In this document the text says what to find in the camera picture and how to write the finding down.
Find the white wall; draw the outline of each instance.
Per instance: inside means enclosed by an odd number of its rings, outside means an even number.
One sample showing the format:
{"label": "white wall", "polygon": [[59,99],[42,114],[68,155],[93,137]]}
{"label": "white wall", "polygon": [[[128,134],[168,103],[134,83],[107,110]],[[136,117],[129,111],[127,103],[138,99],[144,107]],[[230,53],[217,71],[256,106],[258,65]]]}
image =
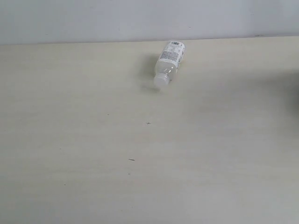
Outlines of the white wall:
{"label": "white wall", "polygon": [[0,0],[0,44],[296,34],[298,0]]}

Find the white tabletop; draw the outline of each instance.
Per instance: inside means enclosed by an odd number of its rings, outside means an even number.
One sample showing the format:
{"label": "white tabletop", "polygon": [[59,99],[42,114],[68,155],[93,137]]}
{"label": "white tabletop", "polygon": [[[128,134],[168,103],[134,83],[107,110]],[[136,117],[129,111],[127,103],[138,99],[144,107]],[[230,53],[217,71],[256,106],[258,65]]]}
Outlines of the white tabletop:
{"label": "white tabletop", "polygon": [[0,223],[298,224],[299,37],[184,43],[0,46]]}

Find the plastic bottle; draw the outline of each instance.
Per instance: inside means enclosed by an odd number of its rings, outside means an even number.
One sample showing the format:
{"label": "plastic bottle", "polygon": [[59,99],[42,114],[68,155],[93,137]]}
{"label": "plastic bottle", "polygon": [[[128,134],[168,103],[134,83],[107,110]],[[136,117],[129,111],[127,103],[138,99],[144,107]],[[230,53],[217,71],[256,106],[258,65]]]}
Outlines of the plastic bottle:
{"label": "plastic bottle", "polygon": [[185,45],[182,42],[168,42],[155,67],[154,84],[157,88],[166,87],[169,81],[174,78],[174,75],[178,72],[184,53]]}

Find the white bottle cap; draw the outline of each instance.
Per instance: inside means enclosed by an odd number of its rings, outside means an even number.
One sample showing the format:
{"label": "white bottle cap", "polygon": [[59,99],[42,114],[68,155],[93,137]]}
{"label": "white bottle cap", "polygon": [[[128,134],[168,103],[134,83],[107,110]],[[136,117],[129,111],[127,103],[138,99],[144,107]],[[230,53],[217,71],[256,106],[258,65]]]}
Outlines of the white bottle cap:
{"label": "white bottle cap", "polygon": [[157,73],[154,78],[154,84],[157,88],[161,89],[166,87],[169,83],[169,76],[164,73]]}

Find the wooden table surface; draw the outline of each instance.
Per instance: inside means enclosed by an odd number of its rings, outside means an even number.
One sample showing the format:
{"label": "wooden table surface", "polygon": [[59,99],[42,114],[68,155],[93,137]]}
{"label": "wooden table surface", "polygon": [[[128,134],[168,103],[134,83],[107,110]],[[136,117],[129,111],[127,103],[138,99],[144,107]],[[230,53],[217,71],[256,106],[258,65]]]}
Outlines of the wooden table surface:
{"label": "wooden table surface", "polygon": [[298,224],[299,37],[0,46],[1,224]]}

